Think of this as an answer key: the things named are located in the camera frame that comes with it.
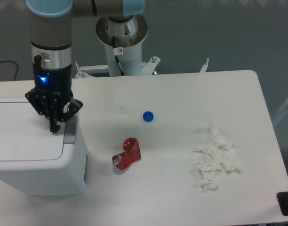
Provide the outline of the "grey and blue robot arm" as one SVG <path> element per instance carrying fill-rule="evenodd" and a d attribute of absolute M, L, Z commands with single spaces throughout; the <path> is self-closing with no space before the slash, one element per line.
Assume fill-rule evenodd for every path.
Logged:
<path fill-rule="evenodd" d="M 72 18 L 98 17 L 96 33 L 104 44 L 111 76 L 142 73 L 142 42 L 147 36 L 143 0 L 29 0 L 35 87 L 26 98 L 57 133 L 83 104 L 72 85 Z"/>

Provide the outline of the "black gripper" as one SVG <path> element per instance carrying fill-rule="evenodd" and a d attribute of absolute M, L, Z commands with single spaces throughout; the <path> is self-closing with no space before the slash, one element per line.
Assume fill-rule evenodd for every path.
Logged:
<path fill-rule="evenodd" d="M 46 69 L 41 66 L 42 56 L 36 55 L 33 63 L 35 88 L 25 94 L 39 115 L 49 120 L 49 129 L 57 133 L 82 107 L 83 103 L 72 98 L 72 66 Z"/>

